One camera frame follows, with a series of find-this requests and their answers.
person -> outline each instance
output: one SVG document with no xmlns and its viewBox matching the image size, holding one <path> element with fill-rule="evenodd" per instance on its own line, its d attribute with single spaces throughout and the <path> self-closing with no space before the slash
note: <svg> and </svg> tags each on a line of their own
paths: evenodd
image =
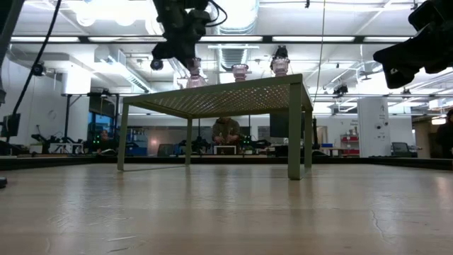
<svg viewBox="0 0 453 255">
<path fill-rule="evenodd" d="M 442 157 L 453 159 L 453 109 L 447 113 L 447 122 L 437 129 L 436 142 L 442 146 Z"/>
<path fill-rule="evenodd" d="M 107 149 L 116 149 L 114 142 L 108 137 L 108 131 L 102 130 L 101 131 L 101 140 L 98 144 L 97 153 L 101 154 L 103 151 Z"/>
<path fill-rule="evenodd" d="M 230 117 L 221 117 L 212 126 L 212 139 L 218 145 L 239 142 L 239 123 Z"/>
</svg>

ceiling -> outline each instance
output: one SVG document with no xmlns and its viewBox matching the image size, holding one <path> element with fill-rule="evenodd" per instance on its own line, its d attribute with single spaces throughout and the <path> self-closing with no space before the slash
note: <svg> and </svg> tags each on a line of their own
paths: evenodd
<svg viewBox="0 0 453 255">
<path fill-rule="evenodd" d="M 229 14 L 230 24 L 240 23 L 245 19 L 244 9 L 247 4 L 258 0 L 216 0 Z M 152 28 L 158 28 L 155 22 L 156 14 L 151 0 L 91 0 L 98 2 L 99 6 L 106 6 L 93 13 L 82 13 L 87 4 L 82 0 L 63 1 L 58 15 L 53 35 L 153 35 Z M 15 35 L 45 35 L 53 13 L 55 1 L 28 0 L 25 2 L 19 22 L 16 26 Z M 326 11 L 323 20 L 323 1 L 311 0 L 309 8 L 305 2 L 291 0 L 261 0 L 257 6 L 256 25 L 252 35 L 392 35 L 413 36 L 415 30 L 408 23 L 413 0 L 326 0 Z M 96 18 L 93 25 L 83 26 L 78 22 L 81 16 Z M 136 20 L 132 25 L 118 25 L 115 19 L 122 17 Z M 217 29 L 210 29 L 209 34 L 216 34 Z M 216 45 L 197 45 L 197 55 L 202 59 L 202 69 L 208 79 L 208 84 L 217 84 L 233 81 L 231 73 L 219 67 L 219 50 L 210 49 Z M 275 53 L 278 44 L 253 44 L 255 48 L 248 50 L 246 64 L 249 65 L 247 79 L 259 79 L 270 77 L 270 59 Z M 390 91 L 386 89 L 383 74 L 373 74 L 369 81 L 362 81 L 363 76 L 359 71 L 372 71 L 379 67 L 378 63 L 372 63 L 372 55 L 377 51 L 391 45 L 385 44 L 286 44 L 291 64 L 288 73 L 302 73 L 304 83 L 309 87 L 310 93 L 330 93 L 333 88 L 341 83 L 346 83 L 350 92 L 361 94 L 399 94 L 402 89 Z M 14 48 L 21 52 L 37 52 L 39 44 L 15 43 Z M 84 44 L 51 44 L 46 52 L 67 53 L 88 67 L 102 73 L 104 79 L 94 79 L 92 86 L 104 86 L 110 90 L 115 88 L 127 88 L 128 82 L 118 74 L 107 72 L 99 68 L 93 51 L 97 45 Z M 173 81 L 180 74 L 164 63 L 160 71 L 153 71 L 149 67 L 152 60 L 151 50 L 153 44 L 111 44 L 113 50 L 122 50 L 127 57 L 127 66 L 133 69 L 140 78 L 148 82 L 155 91 L 174 89 Z M 321 60 L 321 72 L 318 73 L 319 60 Z M 433 82 L 423 89 L 416 89 L 421 84 L 438 79 L 450 70 L 441 74 L 425 74 L 422 70 L 409 87 L 414 87 L 417 94 L 431 94 L 440 89 L 452 86 L 452 79 L 447 76 L 439 82 Z"/>
</svg>

wooden floor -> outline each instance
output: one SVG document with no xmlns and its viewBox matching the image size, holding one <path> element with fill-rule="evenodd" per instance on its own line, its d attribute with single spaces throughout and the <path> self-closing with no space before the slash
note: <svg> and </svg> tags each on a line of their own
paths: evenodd
<svg viewBox="0 0 453 255">
<path fill-rule="evenodd" d="M 289 181 L 284 165 L 105 164 L 2 175 L 1 255 L 453 253 L 448 171 L 315 165 Z"/>
</svg>

perforated tabletop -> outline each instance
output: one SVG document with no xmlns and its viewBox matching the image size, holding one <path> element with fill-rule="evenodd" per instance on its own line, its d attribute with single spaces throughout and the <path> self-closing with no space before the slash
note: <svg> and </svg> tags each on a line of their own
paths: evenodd
<svg viewBox="0 0 453 255">
<path fill-rule="evenodd" d="M 301 74 L 133 96 L 123 103 L 192 119 L 264 114 L 289 108 L 290 86 L 301 87 L 301 111 L 312 111 Z"/>
</svg>

table leg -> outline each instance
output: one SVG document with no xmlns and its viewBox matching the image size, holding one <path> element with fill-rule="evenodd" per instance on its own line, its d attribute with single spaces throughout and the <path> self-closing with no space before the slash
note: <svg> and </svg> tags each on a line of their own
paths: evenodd
<svg viewBox="0 0 453 255">
<path fill-rule="evenodd" d="M 185 140 L 185 165 L 190 165 L 190 158 L 192 156 L 192 119 L 187 119 L 187 138 Z"/>
<path fill-rule="evenodd" d="M 291 84 L 289 86 L 288 178 L 291 180 L 302 179 L 300 171 L 301 86 L 301 84 Z"/>
<path fill-rule="evenodd" d="M 312 162 L 312 137 L 313 137 L 313 112 L 305 111 L 305 136 L 304 136 L 304 172 L 310 171 Z"/>
<path fill-rule="evenodd" d="M 129 105 L 124 103 L 122 105 L 120 144 L 119 144 L 119 148 L 118 148 L 118 163 L 117 163 L 118 171 L 125 170 L 127 117 L 128 117 L 128 115 L 129 115 Z"/>
</svg>

